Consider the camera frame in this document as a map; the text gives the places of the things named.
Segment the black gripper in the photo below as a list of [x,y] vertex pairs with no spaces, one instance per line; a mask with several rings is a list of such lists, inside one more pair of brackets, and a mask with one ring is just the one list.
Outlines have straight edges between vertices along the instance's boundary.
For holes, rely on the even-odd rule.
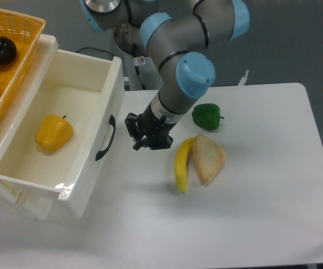
[[176,125],[158,119],[148,105],[143,113],[128,113],[124,120],[130,137],[134,140],[133,149],[138,151],[145,147],[151,150],[169,149],[173,138],[169,132]]

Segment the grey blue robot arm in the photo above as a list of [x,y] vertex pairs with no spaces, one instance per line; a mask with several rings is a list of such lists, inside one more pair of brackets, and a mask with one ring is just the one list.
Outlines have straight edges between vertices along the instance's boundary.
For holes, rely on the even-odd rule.
[[203,51],[245,34],[250,14],[243,1],[192,1],[192,14],[174,20],[157,1],[81,1],[96,32],[129,24],[153,61],[163,85],[143,113],[125,120],[134,149],[168,149],[170,130],[214,83],[216,71]]

